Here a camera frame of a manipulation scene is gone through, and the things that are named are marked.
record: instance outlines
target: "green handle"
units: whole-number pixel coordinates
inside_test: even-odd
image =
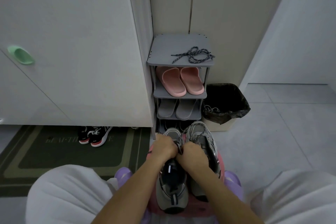
[[[7,50],[22,65],[32,65],[35,63],[33,57],[19,46],[12,45]]]

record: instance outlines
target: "beige bin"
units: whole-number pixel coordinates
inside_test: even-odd
[[[207,125],[210,132],[213,132],[213,131],[228,131],[237,119],[238,118],[231,119],[228,122],[225,122],[224,124],[220,125],[218,123],[209,121],[202,116],[202,121]]]

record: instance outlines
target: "purple stool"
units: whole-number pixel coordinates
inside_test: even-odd
[[[233,192],[241,201],[244,199],[244,191],[238,176],[231,171],[224,172],[224,184]]]
[[[117,179],[118,181],[118,187],[120,188],[121,186],[123,186],[125,184],[125,182],[131,178],[132,176],[132,171],[129,170],[127,167],[122,167],[120,168],[114,175],[114,177]],[[141,224],[148,224],[149,221],[151,220],[151,214],[149,213],[148,209],[146,209],[142,220],[141,220]]]

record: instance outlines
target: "tile floor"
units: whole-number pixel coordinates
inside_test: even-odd
[[[225,168],[246,193],[294,168],[336,175],[336,94],[327,85],[248,84],[251,111],[230,131],[214,132]],[[0,126],[0,151],[19,126]],[[26,198],[0,198],[0,223],[24,223]]]

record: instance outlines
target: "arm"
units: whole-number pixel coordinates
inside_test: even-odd
[[[113,195],[91,224],[140,223],[161,167],[176,153],[177,146],[170,137],[157,135],[151,157]]]
[[[218,179],[199,145],[186,143],[183,155],[178,154],[176,159],[204,190],[219,223],[264,223]]]

